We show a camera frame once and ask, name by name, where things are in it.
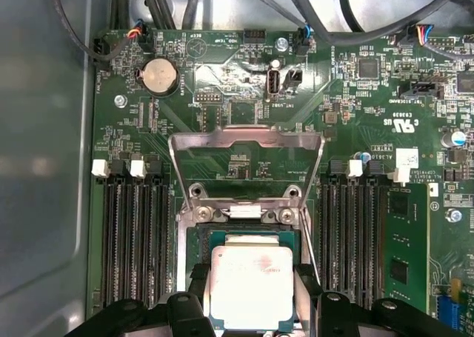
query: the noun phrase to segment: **integrated circuit chip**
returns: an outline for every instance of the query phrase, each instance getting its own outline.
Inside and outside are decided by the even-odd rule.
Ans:
[[[390,261],[390,277],[406,285],[408,283],[408,264],[392,259]]]
[[[461,72],[457,76],[458,93],[474,93],[474,72]]]
[[[390,193],[390,213],[394,215],[408,215],[408,195],[406,193]]]
[[[324,113],[324,123],[326,124],[337,124],[338,114],[335,111],[327,111]]]
[[[378,60],[359,59],[358,77],[361,79],[378,79]]]

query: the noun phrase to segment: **screw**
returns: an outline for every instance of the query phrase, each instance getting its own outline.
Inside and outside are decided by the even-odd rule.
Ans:
[[[462,220],[462,212],[456,209],[449,209],[446,212],[446,220],[452,223],[460,222]]]
[[[127,97],[123,96],[123,95],[117,95],[114,99],[113,99],[113,103],[119,108],[119,109],[123,109],[124,107],[127,106]]]
[[[335,293],[329,293],[327,294],[327,298],[329,300],[333,300],[333,301],[339,301],[341,300],[341,296],[339,296],[339,294],[335,294]]]
[[[293,223],[293,211],[290,209],[284,209],[280,212],[280,222],[282,224],[292,224]]]
[[[209,221],[211,218],[211,212],[209,207],[200,207],[197,210],[198,220],[201,222]]]
[[[288,43],[288,40],[285,37],[280,37],[275,42],[275,48],[279,52],[286,52],[289,47],[290,44]]]
[[[394,304],[393,302],[391,301],[384,301],[382,302],[382,306],[385,307],[386,309],[388,310],[394,310],[397,308],[397,305]]]

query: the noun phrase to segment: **black connector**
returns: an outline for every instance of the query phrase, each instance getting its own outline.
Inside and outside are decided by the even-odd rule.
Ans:
[[[303,82],[303,70],[294,69],[289,70],[287,76],[283,81],[283,88],[286,90],[289,87],[297,87]]]
[[[302,28],[298,28],[298,34],[295,41],[295,54],[297,56],[305,56],[310,50],[310,38],[307,37],[308,33]]]
[[[395,45],[411,45],[411,44],[419,44],[418,40],[418,30],[417,26],[422,26],[424,29],[427,29],[429,24],[413,24],[408,26],[403,31],[400,31],[395,35]]]
[[[113,159],[110,164],[110,174],[113,176],[128,176],[127,163],[121,159]]]
[[[267,31],[265,30],[244,30],[245,44],[264,44],[267,42]]]
[[[93,39],[93,50],[94,52],[105,56],[110,53],[110,44],[105,41],[102,37]],[[93,60],[94,65],[97,69],[109,72],[111,70],[110,61],[99,61],[97,59]]]
[[[146,53],[155,52],[155,39],[153,37],[153,30],[145,23],[141,25],[141,35],[138,35],[137,42],[140,48]]]

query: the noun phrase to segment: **wire bundle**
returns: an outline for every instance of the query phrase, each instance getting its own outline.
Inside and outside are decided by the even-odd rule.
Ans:
[[[262,1],[266,5],[270,6],[271,8],[276,10],[278,13],[286,17],[287,19],[291,20],[292,22],[295,22],[299,26],[301,25],[298,19],[295,20],[293,15],[289,14],[286,9],[279,6],[274,0],[262,0]],[[347,7],[350,7],[348,0],[345,0],[345,1],[347,1],[345,2]],[[403,30],[405,27],[408,27],[422,19],[425,19],[426,17],[428,17],[429,15],[437,11],[440,7],[442,7],[449,1],[451,0],[433,0],[428,5],[422,7],[420,10],[412,13],[411,15],[408,15],[407,17],[402,18],[401,20],[398,20],[397,22],[389,24],[385,27],[379,28],[377,30],[372,30],[369,32],[358,32],[358,33],[352,33],[352,34],[349,33],[349,34],[344,35],[344,34],[329,33],[327,31],[326,27],[321,22],[321,19],[318,17],[316,12],[314,11],[310,0],[292,0],[293,4],[296,6],[300,14],[304,17],[306,22],[314,29],[316,37],[319,37],[322,41],[325,41],[328,44],[331,44],[334,46],[342,46],[342,47],[364,44],[364,43],[373,41],[375,39],[379,39],[383,36],[397,33],[400,30]],[[351,28],[357,31],[362,31],[362,28],[360,27],[358,23],[356,24],[354,22],[353,24],[354,25]]]
[[[153,23],[158,30],[175,30],[175,22],[166,0],[146,0]]]
[[[417,24],[416,31],[418,33],[418,41],[420,46],[424,46],[428,42],[428,36],[433,29],[433,25]]]
[[[86,46],[84,42],[82,42],[81,39],[77,36],[73,27],[69,23],[69,20],[67,19],[64,8],[62,7],[61,0],[53,0],[53,4],[54,4],[54,9],[59,16],[59,19],[61,20],[61,24],[63,28],[66,30],[68,36],[71,38],[73,43],[79,49],[81,49],[84,53],[86,53],[90,58],[95,59],[97,61],[111,61],[116,56],[118,56],[122,50],[125,49],[125,47],[130,43],[131,39],[134,39],[136,36],[141,35],[143,21],[139,20],[137,24],[135,25],[135,27],[127,33],[127,37],[122,39],[120,43],[117,45],[117,47],[115,47],[112,51],[110,51],[110,53],[100,54],[100,53],[94,52],[88,46]]]

